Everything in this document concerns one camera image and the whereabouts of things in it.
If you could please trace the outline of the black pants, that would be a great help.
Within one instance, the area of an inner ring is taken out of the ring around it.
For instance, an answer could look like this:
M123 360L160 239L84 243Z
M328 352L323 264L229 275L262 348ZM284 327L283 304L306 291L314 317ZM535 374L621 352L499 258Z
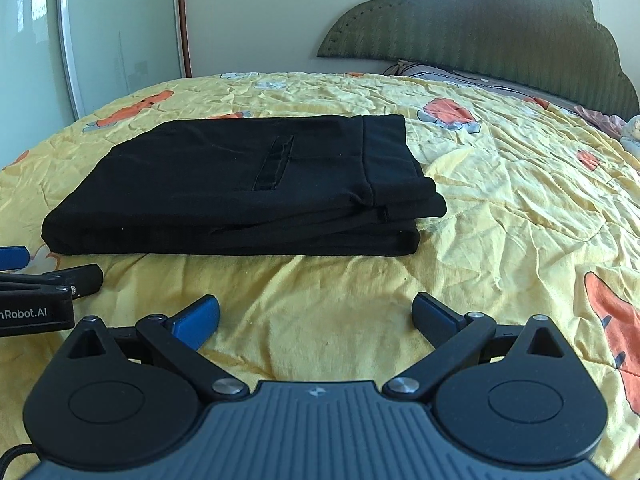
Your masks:
M411 255L447 205L400 115L165 122L44 218L62 255Z

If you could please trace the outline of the grey striped pillow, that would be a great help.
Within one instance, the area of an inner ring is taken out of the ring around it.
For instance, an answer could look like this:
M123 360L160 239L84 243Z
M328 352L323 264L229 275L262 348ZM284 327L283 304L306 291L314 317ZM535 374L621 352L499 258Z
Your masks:
M457 72L456 70L445 70L431 65L400 60L383 72L386 76L403 76L426 81L448 82L458 86L477 87L490 92L500 94L500 96L512 96L518 99L541 99L564 110L574 110L576 103L559 96L544 92L539 89L516 84L502 79L490 78L484 75Z

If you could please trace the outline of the green padded headboard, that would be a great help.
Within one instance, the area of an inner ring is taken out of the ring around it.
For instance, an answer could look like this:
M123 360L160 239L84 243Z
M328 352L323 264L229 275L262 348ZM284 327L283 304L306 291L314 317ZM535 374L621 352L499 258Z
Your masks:
M591 0L369 0L326 33L322 58L412 61L489 76L625 119L634 85Z

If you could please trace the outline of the pink crumpled cloth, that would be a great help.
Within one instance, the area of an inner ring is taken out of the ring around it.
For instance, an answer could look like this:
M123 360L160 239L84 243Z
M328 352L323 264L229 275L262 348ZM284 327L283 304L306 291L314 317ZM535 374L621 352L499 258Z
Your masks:
M574 107L574 112L589 125L598 128L610 138L620 140L626 122L617 115L605 115L598 110L590 110L581 105Z

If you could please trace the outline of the white printed blanket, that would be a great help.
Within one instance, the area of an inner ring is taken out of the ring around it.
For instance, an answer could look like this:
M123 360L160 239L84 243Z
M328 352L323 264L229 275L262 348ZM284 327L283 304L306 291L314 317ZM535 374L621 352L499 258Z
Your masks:
M620 144L626 152L640 158L640 116L631 118L623 128L620 129Z

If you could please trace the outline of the white floral wardrobe door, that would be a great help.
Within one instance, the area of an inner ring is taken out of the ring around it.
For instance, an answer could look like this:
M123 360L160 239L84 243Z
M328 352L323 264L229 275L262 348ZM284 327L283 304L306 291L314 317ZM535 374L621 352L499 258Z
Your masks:
M1 0L1 162L190 73L184 0Z

